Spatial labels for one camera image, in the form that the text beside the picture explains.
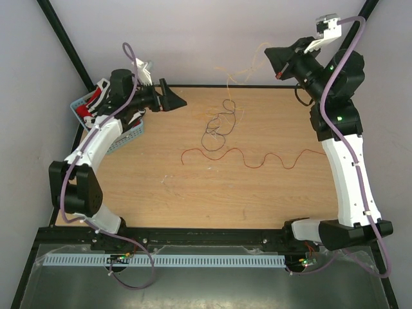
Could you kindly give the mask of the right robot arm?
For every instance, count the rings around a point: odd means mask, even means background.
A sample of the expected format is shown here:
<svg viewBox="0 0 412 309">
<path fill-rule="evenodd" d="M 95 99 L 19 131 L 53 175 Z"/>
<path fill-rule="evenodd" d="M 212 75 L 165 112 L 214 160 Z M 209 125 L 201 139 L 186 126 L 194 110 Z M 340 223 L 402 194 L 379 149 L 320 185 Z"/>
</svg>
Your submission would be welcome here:
<svg viewBox="0 0 412 309">
<path fill-rule="evenodd" d="M 393 233 L 383 220 L 371 193 L 363 161 L 363 128 L 352 96 L 365 78 L 364 57 L 339 50 L 327 66 L 318 63 L 319 50 L 308 50 L 313 37 L 298 39 L 289 47 L 267 48 L 279 80 L 295 78 L 312 102 L 311 125 L 332 170 L 338 200 L 335 220 L 299 218 L 285 222 L 281 242 L 288 250 L 304 241 L 328 250 L 365 245 Z"/>
</svg>

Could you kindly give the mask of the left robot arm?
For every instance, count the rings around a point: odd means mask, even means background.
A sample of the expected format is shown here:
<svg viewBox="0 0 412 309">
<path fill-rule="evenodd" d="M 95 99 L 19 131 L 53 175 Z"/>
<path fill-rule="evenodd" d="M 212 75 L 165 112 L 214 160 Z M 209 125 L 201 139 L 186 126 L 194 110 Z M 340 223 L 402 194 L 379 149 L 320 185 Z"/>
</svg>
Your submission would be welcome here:
<svg viewBox="0 0 412 309">
<path fill-rule="evenodd" d="M 49 166 L 53 206 L 63 218 L 72 214 L 75 220 L 107 233 L 106 242 L 113 249 L 124 248 L 129 234 L 120 228 L 122 218 L 103 204 L 96 173 L 110 146 L 136 124 L 144 109 L 167 112 L 186 106 L 165 79 L 160 79 L 160 89 L 158 93 L 152 84 L 139 85 L 130 70 L 112 71 L 109 80 L 101 80 L 86 108 L 95 118 L 85 139 L 63 161 Z"/>
</svg>

